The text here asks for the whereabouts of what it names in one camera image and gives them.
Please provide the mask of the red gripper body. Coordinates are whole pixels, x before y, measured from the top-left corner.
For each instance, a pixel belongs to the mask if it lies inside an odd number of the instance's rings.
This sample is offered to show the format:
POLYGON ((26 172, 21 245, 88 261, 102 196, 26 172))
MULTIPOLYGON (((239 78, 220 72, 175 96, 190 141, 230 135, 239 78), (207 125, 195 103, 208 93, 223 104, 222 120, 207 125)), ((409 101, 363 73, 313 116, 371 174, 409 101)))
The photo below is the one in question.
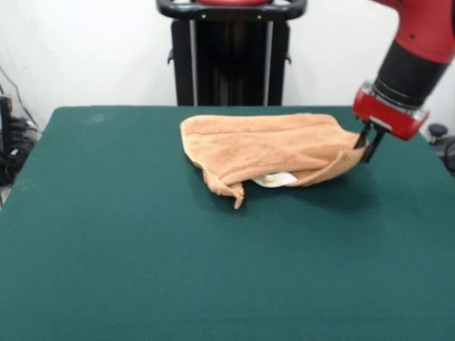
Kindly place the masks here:
POLYGON ((409 141, 429 117, 425 108, 407 109, 382 98, 373 84, 365 81, 358 90, 353 113, 363 123, 387 132, 403 141, 409 141))

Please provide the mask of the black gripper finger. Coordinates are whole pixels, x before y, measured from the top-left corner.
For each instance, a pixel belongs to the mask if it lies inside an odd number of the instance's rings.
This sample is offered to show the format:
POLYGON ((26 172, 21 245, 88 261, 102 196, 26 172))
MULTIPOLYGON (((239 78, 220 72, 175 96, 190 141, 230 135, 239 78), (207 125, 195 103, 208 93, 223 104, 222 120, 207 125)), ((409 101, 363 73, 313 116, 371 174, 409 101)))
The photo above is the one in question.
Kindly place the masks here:
POLYGON ((377 147, 379 146, 380 142, 382 141, 385 135, 384 131, 376 130, 376 135, 371 143, 368 144, 368 147, 365 149, 365 153, 362 157, 363 163, 369 163, 370 159, 373 157, 374 153, 376 152, 377 147))
POLYGON ((354 145, 354 149, 361 149, 364 148, 367 144, 367 137, 368 134, 370 133, 371 130, 371 123, 370 122, 364 122, 363 123, 363 128, 359 134, 359 137, 354 145))

